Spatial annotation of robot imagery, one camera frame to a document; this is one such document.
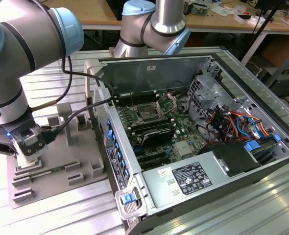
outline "wooden desk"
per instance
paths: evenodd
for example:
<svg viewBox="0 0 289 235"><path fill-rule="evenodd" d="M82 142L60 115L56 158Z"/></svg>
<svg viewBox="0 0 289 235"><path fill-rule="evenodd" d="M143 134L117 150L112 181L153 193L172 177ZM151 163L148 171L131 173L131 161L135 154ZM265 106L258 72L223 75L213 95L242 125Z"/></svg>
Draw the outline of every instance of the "wooden desk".
<svg viewBox="0 0 289 235"><path fill-rule="evenodd" d="M231 4L245 5L251 15L255 15L257 11L239 0ZM78 16L84 29L120 30L121 21L116 20L106 0L48 0L45 5L70 9ZM209 11L208 16L189 15L187 18L187 27L191 28L192 32L252 33L254 28L245 23L238 23L232 15L223 17L213 11ZM275 20L267 25L242 60L244 64L248 62L267 34L289 34L289 25L282 22L279 16L274 18Z"/></svg>

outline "motherboard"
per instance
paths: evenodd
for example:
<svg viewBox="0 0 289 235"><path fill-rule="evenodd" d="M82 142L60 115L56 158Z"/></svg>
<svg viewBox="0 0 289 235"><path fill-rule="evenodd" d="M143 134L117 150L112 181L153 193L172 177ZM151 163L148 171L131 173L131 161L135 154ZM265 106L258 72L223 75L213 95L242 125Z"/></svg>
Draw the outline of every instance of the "motherboard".
<svg viewBox="0 0 289 235"><path fill-rule="evenodd" d="M143 170L193 157L206 144L185 105L183 94L175 91L117 97L118 114Z"/></svg>

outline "power supply label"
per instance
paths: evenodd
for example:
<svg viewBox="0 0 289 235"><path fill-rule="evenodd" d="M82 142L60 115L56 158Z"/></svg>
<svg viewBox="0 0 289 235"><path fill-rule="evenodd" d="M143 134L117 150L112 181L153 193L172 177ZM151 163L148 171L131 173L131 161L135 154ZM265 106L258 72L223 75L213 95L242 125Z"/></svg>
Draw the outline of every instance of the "power supply label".
<svg viewBox="0 0 289 235"><path fill-rule="evenodd" d="M172 170L183 194L189 195L212 185L199 162Z"/></svg>

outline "green circuit board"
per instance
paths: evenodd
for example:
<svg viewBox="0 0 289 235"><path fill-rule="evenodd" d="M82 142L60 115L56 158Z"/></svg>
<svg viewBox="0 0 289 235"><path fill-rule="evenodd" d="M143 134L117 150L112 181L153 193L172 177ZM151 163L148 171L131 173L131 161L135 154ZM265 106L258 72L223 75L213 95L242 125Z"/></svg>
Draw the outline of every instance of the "green circuit board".
<svg viewBox="0 0 289 235"><path fill-rule="evenodd" d="M206 144L202 134L196 129L194 121L183 109L182 101L177 99L177 96L180 95L173 96L174 100L167 96L166 91L162 91L158 95L163 97L158 102L159 108L157 108L156 102L132 104L124 107L117 106L121 122L134 148L135 155L140 166L145 170L193 157ZM130 132L131 127L150 125L157 121L166 122L170 119L172 119L171 128L174 130L174 135L171 139L159 144L144 147L141 143L137 143L137 133ZM154 131L157 130L149 129L143 131L142 135Z"/></svg>

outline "desk leg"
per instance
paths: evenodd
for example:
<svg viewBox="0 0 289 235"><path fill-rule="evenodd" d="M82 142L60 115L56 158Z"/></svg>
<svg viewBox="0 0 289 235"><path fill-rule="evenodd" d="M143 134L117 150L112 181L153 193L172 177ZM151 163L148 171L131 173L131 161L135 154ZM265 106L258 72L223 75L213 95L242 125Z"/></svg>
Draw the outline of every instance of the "desk leg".
<svg viewBox="0 0 289 235"><path fill-rule="evenodd" d="M256 52L256 50L258 49L258 47L261 45L261 43L263 42L264 38L266 37L266 33L261 33L257 40L252 44L251 48L249 49L249 51L247 52L247 54L244 56L244 58L242 59L241 63L243 65L246 65L248 63L248 61L250 60L250 58L253 56L253 54Z"/></svg>

